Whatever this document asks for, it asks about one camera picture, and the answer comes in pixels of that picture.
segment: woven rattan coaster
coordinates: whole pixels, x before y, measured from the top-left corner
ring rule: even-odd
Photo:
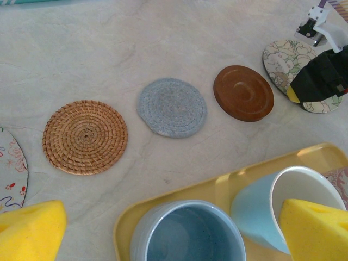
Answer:
[[[75,175],[92,175],[113,166],[127,141],[126,123],[115,109],[102,102],[79,101],[53,114],[42,146],[54,167]]]

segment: gray knit coaster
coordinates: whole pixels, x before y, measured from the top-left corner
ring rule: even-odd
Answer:
[[[162,136],[186,138],[198,132],[207,117],[203,96],[191,84],[164,78],[145,87],[139,96],[138,114]]]

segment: yellow tray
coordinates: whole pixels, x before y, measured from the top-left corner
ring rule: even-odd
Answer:
[[[232,199],[242,188],[256,179],[294,165],[307,166],[324,173],[348,166],[348,159],[338,147],[328,143],[318,144],[131,205],[115,224],[117,260],[130,261],[129,246],[135,226],[154,206],[175,200],[205,200],[229,215]],[[291,261],[290,256],[259,246],[246,238],[244,243],[248,261]]]

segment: marble countertop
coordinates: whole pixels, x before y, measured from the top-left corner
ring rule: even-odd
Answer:
[[[115,260],[114,223],[139,200],[325,141],[348,153],[347,100],[329,114],[311,114],[272,85],[271,114],[246,123],[227,115],[213,95],[213,81],[228,65],[248,66],[270,82],[263,49],[275,40],[294,39],[296,27],[318,2],[62,0],[1,7],[0,126],[27,158],[25,206],[47,200],[65,204],[69,227],[57,261]],[[348,32],[334,11],[330,22]],[[164,138],[138,117],[141,89],[162,77],[187,81],[205,97],[208,118],[196,135]],[[120,161],[89,177],[55,169],[41,147],[51,115],[77,100],[109,104],[129,130]]]

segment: coaster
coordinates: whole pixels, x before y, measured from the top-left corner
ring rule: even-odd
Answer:
[[[239,65],[226,67],[218,74],[214,95],[226,113],[241,121],[259,121],[274,105],[268,82],[256,71]]]
[[[191,84],[164,78],[145,87],[139,96],[138,114],[155,133],[186,138],[204,125],[207,107],[203,96]]]
[[[263,53],[263,63],[273,83],[285,95],[291,82],[310,60],[315,51],[305,43],[283,40],[268,45]],[[338,108],[342,97],[332,96],[321,102],[304,102],[301,107],[311,113],[328,113]]]
[[[325,173],[324,176],[337,189],[344,201],[346,209],[348,209],[348,167],[329,171]]]
[[[344,21],[348,23],[348,1],[347,0],[329,0],[332,7],[342,16]]]
[[[115,109],[102,102],[79,101],[53,114],[42,146],[54,167],[75,175],[93,175],[113,166],[127,141],[126,123]]]
[[[0,214],[23,206],[28,167],[17,141],[0,127]]]

